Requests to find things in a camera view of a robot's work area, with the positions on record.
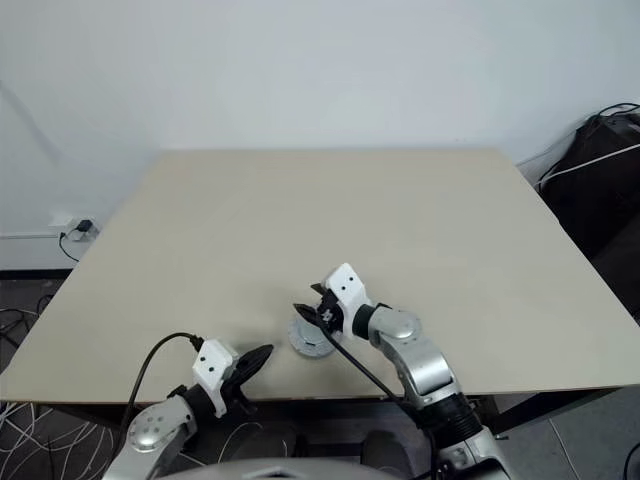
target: gray floor tile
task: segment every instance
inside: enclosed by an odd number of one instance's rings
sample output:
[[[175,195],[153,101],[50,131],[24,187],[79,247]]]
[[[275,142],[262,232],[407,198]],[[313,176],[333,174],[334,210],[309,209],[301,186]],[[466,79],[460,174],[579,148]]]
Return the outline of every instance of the gray floor tile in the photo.
[[[640,387],[610,395],[553,419],[581,480],[622,478],[631,447],[640,442]],[[640,479],[640,452],[629,479]]]
[[[499,442],[521,480],[575,480],[549,422],[517,428]]]

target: wall outlet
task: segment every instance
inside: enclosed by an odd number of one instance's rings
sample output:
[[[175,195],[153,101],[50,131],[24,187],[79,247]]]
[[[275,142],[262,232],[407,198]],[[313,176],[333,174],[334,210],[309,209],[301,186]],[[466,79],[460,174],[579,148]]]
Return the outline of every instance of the wall outlet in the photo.
[[[78,232],[75,230],[82,220],[91,220],[91,223],[93,223],[93,226],[88,232]],[[100,232],[94,216],[71,215],[68,213],[53,215],[51,222],[49,222],[49,229],[56,235],[64,233],[72,242],[92,240]]]

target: black bag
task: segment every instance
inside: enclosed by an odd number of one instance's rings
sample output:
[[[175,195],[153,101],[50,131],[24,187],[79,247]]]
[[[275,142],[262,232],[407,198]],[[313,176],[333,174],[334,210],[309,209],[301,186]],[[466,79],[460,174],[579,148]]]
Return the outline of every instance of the black bag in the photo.
[[[640,144],[640,116],[593,116],[577,131],[571,147],[549,174],[636,144]],[[540,195],[638,320],[640,148],[551,178]]]

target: table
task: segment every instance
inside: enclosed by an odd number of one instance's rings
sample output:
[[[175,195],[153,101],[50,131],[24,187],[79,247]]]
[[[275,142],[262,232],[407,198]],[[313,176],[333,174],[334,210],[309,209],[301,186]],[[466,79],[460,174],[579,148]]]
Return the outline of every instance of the table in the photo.
[[[176,330],[273,358],[257,400],[379,396],[339,355],[288,345],[293,302],[350,262],[410,309],[470,394],[640,383],[640,332],[511,163],[491,149],[169,152],[112,218],[0,377],[7,400],[125,402]],[[400,391],[364,341],[345,343]],[[141,402],[191,383],[188,342]]]

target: white wall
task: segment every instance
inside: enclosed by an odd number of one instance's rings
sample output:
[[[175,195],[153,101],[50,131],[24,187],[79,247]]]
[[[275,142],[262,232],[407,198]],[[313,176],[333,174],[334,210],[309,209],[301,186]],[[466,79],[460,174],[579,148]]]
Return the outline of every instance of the white wall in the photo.
[[[0,0],[0,232],[106,222],[162,148],[519,162],[638,98],[638,32],[636,0]],[[0,269],[72,263],[55,239],[0,240]]]

